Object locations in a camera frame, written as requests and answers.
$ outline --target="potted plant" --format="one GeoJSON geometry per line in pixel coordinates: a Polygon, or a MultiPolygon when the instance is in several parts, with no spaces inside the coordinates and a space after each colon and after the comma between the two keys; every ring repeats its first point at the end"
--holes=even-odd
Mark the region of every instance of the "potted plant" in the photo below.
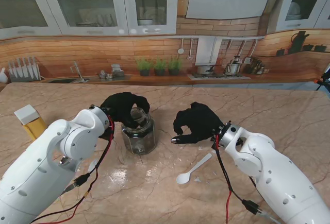
{"type": "Polygon", "coordinates": [[[169,62],[169,73],[171,76],[177,76],[181,69],[181,59],[179,56],[172,57],[171,61],[169,62]]]}
{"type": "Polygon", "coordinates": [[[154,72],[156,76],[163,76],[165,74],[166,62],[159,57],[156,58],[154,63],[154,72]]]}
{"type": "Polygon", "coordinates": [[[142,58],[140,60],[136,60],[136,63],[138,65],[138,69],[140,71],[140,76],[148,76],[150,72],[150,68],[152,67],[152,64],[148,62],[145,58],[142,58]]]}

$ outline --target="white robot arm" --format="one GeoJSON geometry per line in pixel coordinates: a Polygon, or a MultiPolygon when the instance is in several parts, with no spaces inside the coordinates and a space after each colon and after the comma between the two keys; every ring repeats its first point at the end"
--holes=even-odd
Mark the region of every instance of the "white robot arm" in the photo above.
{"type": "Polygon", "coordinates": [[[78,113],[72,121],[53,122],[9,167],[0,181],[0,223],[29,224],[47,209],[90,157],[97,138],[109,127],[98,107],[78,113]],[[64,155],[60,163],[53,151],[64,155]]]}
{"type": "Polygon", "coordinates": [[[229,123],[219,138],[219,146],[243,173],[254,178],[261,196],[285,223],[330,224],[330,211],[313,184],[288,157],[275,150],[269,137],[229,123]],[[239,138],[246,140],[237,151],[239,138]]]}

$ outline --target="white cap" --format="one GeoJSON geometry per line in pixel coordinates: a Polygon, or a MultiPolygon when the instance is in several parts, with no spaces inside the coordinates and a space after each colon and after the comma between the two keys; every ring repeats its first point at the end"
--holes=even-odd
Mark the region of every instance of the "white cap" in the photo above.
{"type": "Polygon", "coordinates": [[[21,121],[23,125],[26,125],[33,120],[40,117],[39,113],[36,109],[34,109],[31,105],[27,105],[25,107],[22,107],[14,112],[16,117],[21,121]]]}

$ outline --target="sink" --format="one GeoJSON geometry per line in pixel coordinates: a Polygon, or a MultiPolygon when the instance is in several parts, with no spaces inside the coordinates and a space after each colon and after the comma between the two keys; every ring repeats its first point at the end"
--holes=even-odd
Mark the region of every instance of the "sink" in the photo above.
{"type": "Polygon", "coordinates": [[[81,81],[80,78],[63,78],[49,81],[48,83],[77,83],[77,82],[87,82],[89,79],[84,78],[84,81],[81,81]]]}

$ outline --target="cabinet handle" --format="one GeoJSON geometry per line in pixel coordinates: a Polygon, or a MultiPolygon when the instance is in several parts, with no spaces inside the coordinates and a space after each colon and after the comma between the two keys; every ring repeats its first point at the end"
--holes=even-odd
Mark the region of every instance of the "cabinet handle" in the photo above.
{"type": "Polygon", "coordinates": [[[87,31],[87,33],[90,33],[90,34],[92,34],[92,33],[103,33],[102,31],[87,31]]]}
{"type": "Polygon", "coordinates": [[[17,33],[36,33],[33,30],[20,30],[17,33]]]}
{"type": "Polygon", "coordinates": [[[287,25],[287,27],[299,27],[301,24],[292,24],[292,25],[287,25]]]}
{"type": "Polygon", "coordinates": [[[154,29],[154,30],[146,29],[145,32],[160,32],[160,30],[156,30],[156,29],[154,29]]]}

